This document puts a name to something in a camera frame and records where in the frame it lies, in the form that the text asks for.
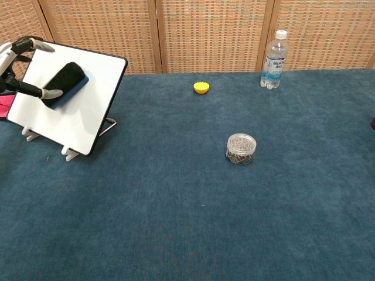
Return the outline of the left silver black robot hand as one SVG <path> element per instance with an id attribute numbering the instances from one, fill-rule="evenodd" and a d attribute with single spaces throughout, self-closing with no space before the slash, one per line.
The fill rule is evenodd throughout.
<path id="1" fill-rule="evenodd" d="M 53 47 L 45 43 L 41 37 L 36 36 L 21 37 L 13 43 L 7 42 L 1 46 L 1 95 L 5 95 L 6 90 L 21 92 L 40 100 L 51 100 L 63 95 L 62 90 L 46 90 L 16 79 L 13 71 L 14 62 L 30 62 L 31 59 L 23 56 L 22 53 L 34 50 L 55 52 Z"/>

